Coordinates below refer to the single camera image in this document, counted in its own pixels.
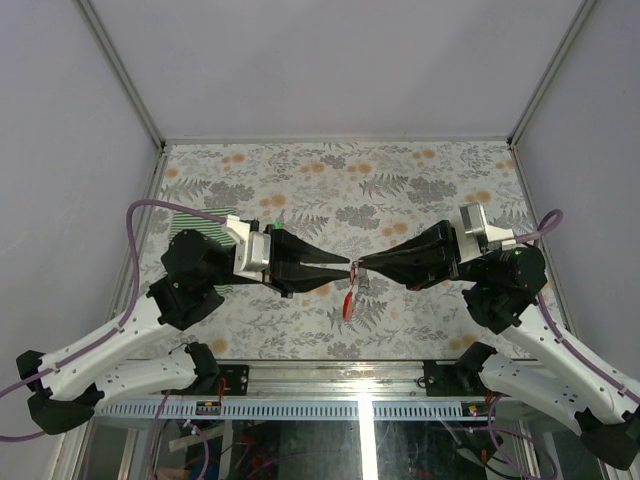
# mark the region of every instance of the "white wall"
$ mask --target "white wall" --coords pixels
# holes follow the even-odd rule
[[[500,136],[582,0],[94,0],[167,138]]]
[[[70,0],[8,0],[0,15],[0,386],[15,358],[106,318],[124,215],[154,149]],[[0,434],[36,431],[28,391],[2,399]],[[41,478],[56,440],[0,445],[0,478]]]
[[[603,0],[521,141],[577,330],[640,378],[640,3]]]

